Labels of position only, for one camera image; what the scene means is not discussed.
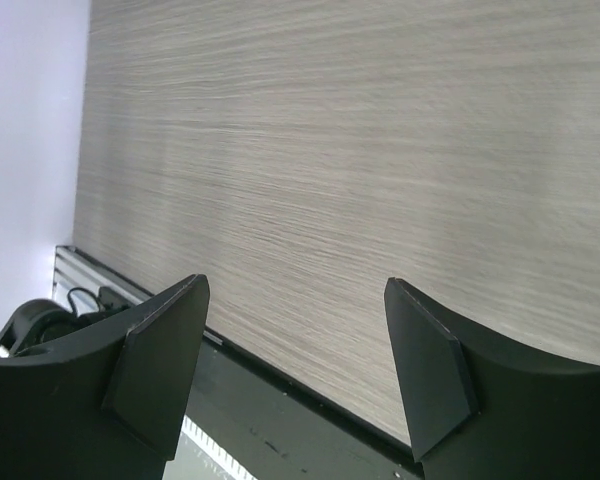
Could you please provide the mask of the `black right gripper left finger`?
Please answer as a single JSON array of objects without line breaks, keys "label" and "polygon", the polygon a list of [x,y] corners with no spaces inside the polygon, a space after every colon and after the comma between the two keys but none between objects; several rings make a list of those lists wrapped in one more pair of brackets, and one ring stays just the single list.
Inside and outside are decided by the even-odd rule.
[{"label": "black right gripper left finger", "polygon": [[202,274],[0,358],[0,479],[159,479],[176,453],[210,300]]}]

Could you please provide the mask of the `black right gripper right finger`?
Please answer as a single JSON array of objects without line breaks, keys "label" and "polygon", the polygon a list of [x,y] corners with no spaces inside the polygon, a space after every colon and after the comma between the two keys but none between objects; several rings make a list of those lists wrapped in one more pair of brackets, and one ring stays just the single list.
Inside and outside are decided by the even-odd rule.
[{"label": "black right gripper right finger", "polygon": [[384,302],[426,478],[600,479],[600,365],[520,343],[399,278]]}]

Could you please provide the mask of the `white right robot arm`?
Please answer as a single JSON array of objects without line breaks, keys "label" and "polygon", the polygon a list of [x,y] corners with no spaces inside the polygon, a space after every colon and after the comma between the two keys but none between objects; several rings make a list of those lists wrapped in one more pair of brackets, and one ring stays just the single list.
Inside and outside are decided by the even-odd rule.
[{"label": "white right robot arm", "polygon": [[[160,479],[210,303],[203,275],[136,305],[21,305],[0,332],[0,479]],[[384,291],[420,479],[600,479],[600,366],[515,341],[399,278]]]}]

